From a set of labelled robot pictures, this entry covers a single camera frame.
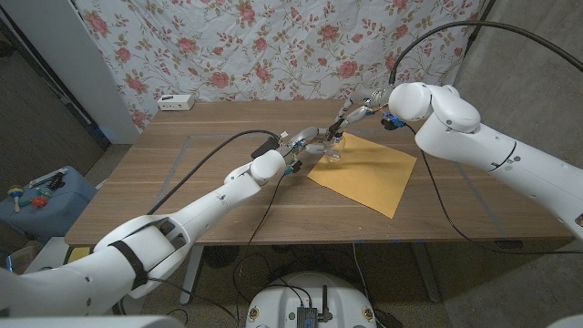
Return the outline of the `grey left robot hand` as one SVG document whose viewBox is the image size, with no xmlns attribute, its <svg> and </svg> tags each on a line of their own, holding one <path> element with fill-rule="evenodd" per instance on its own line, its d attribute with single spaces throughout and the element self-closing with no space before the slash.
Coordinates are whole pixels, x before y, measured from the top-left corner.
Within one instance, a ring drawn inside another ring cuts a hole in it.
<svg viewBox="0 0 583 328">
<path fill-rule="evenodd" d="M 345 139 L 342 135 L 333 136 L 326 128 L 309 127 L 288 141 L 283 141 L 279 152 L 284 158 L 283 175 L 296 173 L 301 168 L 298 155 L 306 151 L 313 155 L 323 155 L 329 162 L 338 162 L 343 154 Z"/>
</svg>

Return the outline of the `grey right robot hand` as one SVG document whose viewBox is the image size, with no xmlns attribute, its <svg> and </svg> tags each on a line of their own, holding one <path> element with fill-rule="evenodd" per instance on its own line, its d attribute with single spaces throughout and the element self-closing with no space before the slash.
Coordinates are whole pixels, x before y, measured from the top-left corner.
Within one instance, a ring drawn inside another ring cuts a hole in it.
<svg viewBox="0 0 583 328">
<path fill-rule="evenodd" d="M 329 130 L 333 136 L 341 134 L 353 123 L 373 115 L 388 106 L 388 100 L 394 90 L 391 85 L 387 88 L 362 88 L 354 91 L 341 106 L 335 122 Z"/>
</svg>

